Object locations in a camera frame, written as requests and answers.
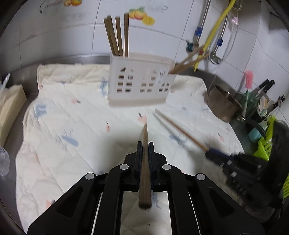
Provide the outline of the clear glass mug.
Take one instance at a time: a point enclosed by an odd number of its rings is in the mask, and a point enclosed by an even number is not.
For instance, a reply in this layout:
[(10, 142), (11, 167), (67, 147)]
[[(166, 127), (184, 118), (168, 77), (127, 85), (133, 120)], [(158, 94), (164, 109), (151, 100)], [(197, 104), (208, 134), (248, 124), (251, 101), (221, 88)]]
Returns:
[(10, 157), (8, 152), (1, 146), (0, 147), (0, 175), (5, 177), (9, 172)]

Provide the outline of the green dish rack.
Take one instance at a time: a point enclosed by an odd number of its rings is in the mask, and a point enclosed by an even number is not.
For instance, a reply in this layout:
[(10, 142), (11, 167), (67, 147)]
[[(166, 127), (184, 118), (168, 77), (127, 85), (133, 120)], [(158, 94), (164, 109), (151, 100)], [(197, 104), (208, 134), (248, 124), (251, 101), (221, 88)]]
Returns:
[(257, 180), (261, 196), (266, 200), (279, 196), (288, 177), (288, 125), (272, 120), (254, 155), (264, 160)]

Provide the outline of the cream quilted printed mat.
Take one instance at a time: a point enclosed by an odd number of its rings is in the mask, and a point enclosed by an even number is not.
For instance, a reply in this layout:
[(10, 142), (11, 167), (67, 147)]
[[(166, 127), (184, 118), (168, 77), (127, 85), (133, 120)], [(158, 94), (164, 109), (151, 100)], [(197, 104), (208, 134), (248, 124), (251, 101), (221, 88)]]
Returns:
[(232, 154), (243, 148), (232, 127), (206, 104), (202, 79), (176, 76), (166, 103), (110, 107), (107, 65), (40, 65), (39, 94), (23, 119), (23, 144), (16, 156), (16, 203), (27, 231), (53, 201), (86, 173), (97, 175), (123, 163), (143, 138), (155, 151), (190, 175), (203, 173), (235, 201), (220, 167), (174, 127), (156, 116), (159, 110), (207, 147)]

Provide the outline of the beige house-shaped utensil holder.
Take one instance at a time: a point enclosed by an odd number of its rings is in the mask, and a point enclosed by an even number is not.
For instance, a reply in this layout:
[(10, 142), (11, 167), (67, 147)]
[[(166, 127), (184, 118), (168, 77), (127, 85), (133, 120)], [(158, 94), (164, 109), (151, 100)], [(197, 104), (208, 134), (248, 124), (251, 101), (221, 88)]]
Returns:
[(176, 75), (169, 72), (170, 58), (129, 53), (110, 56), (108, 102), (110, 106), (143, 106), (165, 103)]

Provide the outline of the brass metal pot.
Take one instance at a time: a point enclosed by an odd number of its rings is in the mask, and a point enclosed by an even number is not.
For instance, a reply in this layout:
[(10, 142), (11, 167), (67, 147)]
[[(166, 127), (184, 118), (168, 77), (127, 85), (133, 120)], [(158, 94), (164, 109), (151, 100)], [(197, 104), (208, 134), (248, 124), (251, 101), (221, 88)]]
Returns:
[(227, 123), (242, 112), (240, 103), (219, 85), (209, 92), (207, 104), (217, 118)]

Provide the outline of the plastic bag on box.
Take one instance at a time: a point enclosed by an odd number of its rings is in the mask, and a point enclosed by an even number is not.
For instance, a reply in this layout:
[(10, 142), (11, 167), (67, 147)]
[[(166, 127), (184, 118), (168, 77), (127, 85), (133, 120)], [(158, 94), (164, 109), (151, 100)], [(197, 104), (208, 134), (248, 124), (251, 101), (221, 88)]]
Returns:
[(8, 73), (8, 75), (5, 77), (3, 83), (1, 84), (0, 92), (3, 92), (3, 91), (5, 90), (6, 85), (7, 85), (8, 81), (9, 81), (10, 76), (11, 76), (11, 73)]

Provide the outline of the pink bottle brush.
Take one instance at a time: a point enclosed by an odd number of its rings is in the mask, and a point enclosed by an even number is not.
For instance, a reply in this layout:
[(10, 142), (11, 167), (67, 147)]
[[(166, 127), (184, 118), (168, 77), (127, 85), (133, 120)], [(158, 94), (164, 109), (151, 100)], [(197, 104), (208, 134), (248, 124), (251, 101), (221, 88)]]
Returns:
[(244, 75), (244, 79), (245, 79), (245, 88), (247, 90), (252, 89), (253, 78), (254, 78), (253, 71), (246, 70), (243, 75)]

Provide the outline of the wooden chopstick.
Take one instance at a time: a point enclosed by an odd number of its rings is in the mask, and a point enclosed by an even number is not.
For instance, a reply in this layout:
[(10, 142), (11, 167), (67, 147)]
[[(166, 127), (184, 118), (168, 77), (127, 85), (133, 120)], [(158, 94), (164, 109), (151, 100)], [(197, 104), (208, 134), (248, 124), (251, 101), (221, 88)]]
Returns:
[(177, 68), (174, 68), (174, 69), (170, 70), (170, 71), (169, 71), (169, 74), (177, 74), (177, 73), (179, 73), (179, 72), (185, 71), (186, 69), (194, 66), (194, 65), (197, 64), (198, 62), (200, 62), (200, 61), (202, 61), (202, 60), (204, 60), (204, 59), (206, 59), (206, 58), (208, 58), (208, 57), (209, 57), (209, 54), (203, 55), (203, 56), (201, 56), (200, 58), (198, 58), (198, 59), (196, 59), (196, 60), (194, 60), (194, 61), (192, 61), (192, 62), (190, 62), (190, 63), (188, 63), (188, 64), (181, 65), (181, 66), (179, 66), (179, 67), (177, 67)]
[(125, 57), (129, 56), (129, 13), (124, 14), (124, 45)]
[(187, 138), (189, 138), (192, 142), (194, 142), (199, 148), (201, 148), (204, 152), (207, 152), (209, 149), (202, 143), (200, 143), (196, 138), (194, 138), (192, 135), (190, 135), (185, 129), (183, 129), (181, 126), (179, 126), (177, 123), (175, 123), (172, 119), (164, 115), (159, 110), (155, 109), (155, 113), (161, 116), (164, 120), (166, 120), (168, 123), (170, 123), (173, 127), (175, 127), (179, 132), (181, 132), (183, 135), (185, 135)]
[(191, 52), (181, 63), (177, 64), (174, 68), (177, 68), (181, 65), (185, 65), (187, 61), (189, 61), (195, 54), (197, 54), (201, 48), (195, 48), (193, 52)]
[(148, 131), (147, 123), (144, 124), (143, 131), (143, 153), (139, 188), (139, 207), (141, 209), (151, 208), (151, 182), (150, 166), (148, 158)]
[(116, 17), (116, 30), (118, 38), (118, 52), (120, 56), (123, 56), (123, 47), (122, 47), (122, 31), (120, 26), (120, 17)]
[(119, 56), (120, 53), (118, 50), (118, 44), (117, 44), (117, 40), (116, 40), (116, 35), (115, 35), (113, 23), (112, 23), (112, 17), (110, 15), (108, 15), (106, 18), (104, 18), (104, 23), (105, 23), (109, 43), (111, 46), (111, 51), (112, 51), (113, 55)]

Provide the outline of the black-handled knife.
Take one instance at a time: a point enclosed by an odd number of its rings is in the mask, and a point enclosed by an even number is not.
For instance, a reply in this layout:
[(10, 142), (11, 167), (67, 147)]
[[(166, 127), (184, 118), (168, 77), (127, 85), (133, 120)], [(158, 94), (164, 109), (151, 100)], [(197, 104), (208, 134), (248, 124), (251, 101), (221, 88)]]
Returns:
[(268, 80), (266, 79), (263, 83), (261, 83), (260, 86), (258, 86), (256, 89), (254, 89), (251, 94), (255, 97), (261, 98), (262, 96), (266, 96), (267, 92), (270, 90), (270, 88), (275, 84), (274, 80)]

